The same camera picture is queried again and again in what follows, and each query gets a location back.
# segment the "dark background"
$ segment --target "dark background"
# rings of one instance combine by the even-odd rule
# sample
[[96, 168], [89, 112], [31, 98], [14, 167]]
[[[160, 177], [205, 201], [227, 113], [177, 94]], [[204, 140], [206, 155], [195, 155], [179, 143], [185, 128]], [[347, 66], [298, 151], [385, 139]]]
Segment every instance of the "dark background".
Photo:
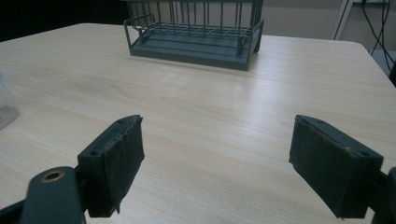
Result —
[[121, 0], [2, 0], [0, 42], [82, 22], [122, 24], [126, 19]]

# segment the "wire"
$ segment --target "wire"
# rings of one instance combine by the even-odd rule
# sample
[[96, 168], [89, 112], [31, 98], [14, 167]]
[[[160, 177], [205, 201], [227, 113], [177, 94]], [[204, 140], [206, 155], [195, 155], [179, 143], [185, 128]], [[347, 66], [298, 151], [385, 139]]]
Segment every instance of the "wire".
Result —
[[373, 33], [373, 36], [375, 37], [375, 40], [376, 40], [376, 43], [375, 43], [375, 48], [376, 48], [376, 46], [379, 44], [379, 46], [381, 46], [381, 48], [382, 48], [382, 50], [384, 50], [384, 55], [385, 55], [385, 59], [386, 59], [386, 62], [387, 62], [387, 66], [388, 66], [388, 69], [389, 69], [389, 71], [390, 71], [390, 66], [389, 66], [389, 59], [393, 62], [393, 63], [395, 63], [395, 61], [392, 59], [392, 57], [389, 55], [389, 53], [388, 53], [388, 51], [386, 50], [386, 48], [385, 48], [385, 37], [384, 37], [384, 33], [385, 33], [385, 23], [387, 22], [387, 19], [388, 19], [388, 14], [389, 14], [389, 9], [390, 9], [390, 0], [388, 0], [388, 8], [387, 8], [387, 14], [385, 14], [385, 17], [384, 17], [384, 13], [385, 13], [385, 4], [387, 3], [385, 0], [383, 0], [383, 6], [382, 6], [382, 26], [381, 26], [381, 31], [380, 31], [380, 33], [379, 33], [379, 35], [377, 36], [376, 35], [376, 33], [375, 33], [375, 31], [374, 31], [374, 28], [373, 28], [373, 25], [371, 24], [371, 21], [370, 21], [370, 19], [369, 19], [369, 17], [367, 16], [367, 13], [366, 13], [366, 9], [365, 9], [365, 5], [366, 5], [366, 1], [362, 1], [362, 4], [361, 4], [361, 8], [362, 8], [362, 10], [363, 10], [363, 14], [364, 14], [364, 17], [366, 18], [366, 20], [367, 20], [367, 22], [369, 23], [369, 25], [370, 25], [370, 29], [371, 29], [371, 31], [372, 31], [372, 33]]

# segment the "clear plastic container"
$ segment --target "clear plastic container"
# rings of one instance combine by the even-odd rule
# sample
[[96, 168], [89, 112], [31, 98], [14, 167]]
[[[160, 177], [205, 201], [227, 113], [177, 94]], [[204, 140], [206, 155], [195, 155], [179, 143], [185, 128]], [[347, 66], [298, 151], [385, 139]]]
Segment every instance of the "clear plastic container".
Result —
[[0, 70], [0, 129], [6, 127], [10, 122], [18, 117], [20, 110], [11, 98], [3, 80]]

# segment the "dish rack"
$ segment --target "dish rack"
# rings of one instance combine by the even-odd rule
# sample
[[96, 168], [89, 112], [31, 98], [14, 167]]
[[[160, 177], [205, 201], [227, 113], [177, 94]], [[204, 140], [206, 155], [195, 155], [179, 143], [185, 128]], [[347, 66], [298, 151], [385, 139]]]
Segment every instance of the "dish rack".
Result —
[[247, 71], [260, 49], [262, 0], [122, 1], [131, 55]]

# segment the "wood grain surface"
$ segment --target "wood grain surface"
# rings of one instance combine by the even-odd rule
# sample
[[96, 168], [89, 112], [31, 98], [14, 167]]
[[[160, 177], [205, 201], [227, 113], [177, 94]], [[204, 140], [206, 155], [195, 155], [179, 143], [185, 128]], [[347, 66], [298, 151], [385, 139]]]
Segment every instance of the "wood grain surface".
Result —
[[370, 223], [337, 219], [293, 170], [297, 114], [396, 166], [396, 90], [356, 43], [265, 35], [241, 72], [132, 57], [122, 26], [84, 23], [0, 43], [0, 69], [21, 111], [0, 130], [0, 207], [132, 114], [146, 158], [120, 214], [88, 223]]

